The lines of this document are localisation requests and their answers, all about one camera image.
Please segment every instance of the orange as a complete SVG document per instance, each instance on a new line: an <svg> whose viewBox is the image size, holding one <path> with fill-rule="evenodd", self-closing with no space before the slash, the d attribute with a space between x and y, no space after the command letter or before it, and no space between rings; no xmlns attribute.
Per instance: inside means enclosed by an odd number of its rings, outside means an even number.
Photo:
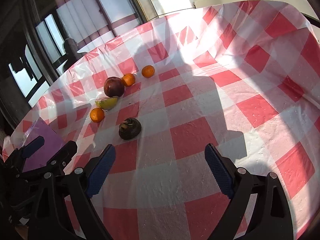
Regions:
<svg viewBox="0 0 320 240"><path fill-rule="evenodd" d="M92 109L90 118L93 122L101 122L104 118L104 111L101 108Z"/></svg>
<svg viewBox="0 0 320 240"><path fill-rule="evenodd" d="M126 87L130 87L132 86L136 81L136 78L133 74L129 73L129 74L125 74L122 77L122 83L126 86Z"/></svg>
<svg viewBox="0 0 320 240"><path fill-rule="evenodd" d="M151 65L145 66L141 71L142 76L144 76L145 78L152 77L154 73L155 73L155 68Z"/></svg>

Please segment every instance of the red and white checkered tablecloth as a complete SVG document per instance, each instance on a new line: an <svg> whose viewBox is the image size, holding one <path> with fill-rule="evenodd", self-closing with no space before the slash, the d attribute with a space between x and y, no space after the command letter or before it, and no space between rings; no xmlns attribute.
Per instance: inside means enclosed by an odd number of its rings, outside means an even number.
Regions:
<svg viewBox="0 0 320 240"><path fill-rule="evenodd" d="M140 70L153 65L149 79ZM136 73L101 123L89 112L107 77ZM253 174L277 173L299 236L320 205L320 47L291 5L245 1L141 25L64 73L6 138L18 146L39 116L78 153L67 173L111 143L116 161L92 203L115 240L207 239L228 205L204 159L213 143ZM127 117L137 138L119 138ZM254 196L237 236L243 235ZM67 201L75 229L81 229Z"/></svg>

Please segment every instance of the pink curtain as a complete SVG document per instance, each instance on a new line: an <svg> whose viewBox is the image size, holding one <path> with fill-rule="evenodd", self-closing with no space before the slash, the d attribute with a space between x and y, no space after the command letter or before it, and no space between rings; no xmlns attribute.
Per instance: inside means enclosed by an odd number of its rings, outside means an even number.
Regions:
<svg viewBox="0 0 320 240"><path fill-rule="evenodd" d="M55 0L57 12L79 48L109 32L107 22L95 0Z"/></svg>

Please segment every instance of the dark rotten onion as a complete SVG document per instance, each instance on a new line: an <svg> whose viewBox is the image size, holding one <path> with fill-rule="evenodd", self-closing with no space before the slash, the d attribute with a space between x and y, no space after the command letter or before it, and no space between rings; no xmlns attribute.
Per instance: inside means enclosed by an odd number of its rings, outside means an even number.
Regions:
<svg viewBox="0 0 320 240"><path fill-rule="evenodd" d="M104 83L103 86L104 93L107 97L120 97L124 93L124 85L121 78L118 77L109 77Z"/></svg>
<svg viewBox="0 0 320 240"><path fill-rule="evenodd" d="M135 118L127 118L119 125L119 136L123 140L130 140L141 132L141 123Z"/></svg>

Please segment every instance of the metal bolt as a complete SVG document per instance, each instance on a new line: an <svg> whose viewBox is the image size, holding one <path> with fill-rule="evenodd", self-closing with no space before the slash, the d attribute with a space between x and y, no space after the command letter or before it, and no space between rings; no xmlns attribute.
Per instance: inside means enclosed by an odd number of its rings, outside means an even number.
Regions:
<svg viewBox="0 0 320 240"><path fill-rule="evenodd" d="M45 179L48 179L50 177L51 177L51 172L47 172L47 173L44 174L44 178Z"/></svg>
<svg viewBox="0 0 320 240"><path fill-rule="evenodd" d="M244 168L238 168L240 174L245 174L247 171Z"/></svg>
<svg viewBox="0 0 320 240"><path fill-rule="evenodd" d="M277 174L275 174L274 172L270 172L270 177L273 179L277 178Z"/></svg>
<svg viewBox="0 0 320 240"><path fill-rule="evenodd" d="M76 168L76 169L75 169L75 174L81 174L82 171L83 171L82 168Z"/></svg>

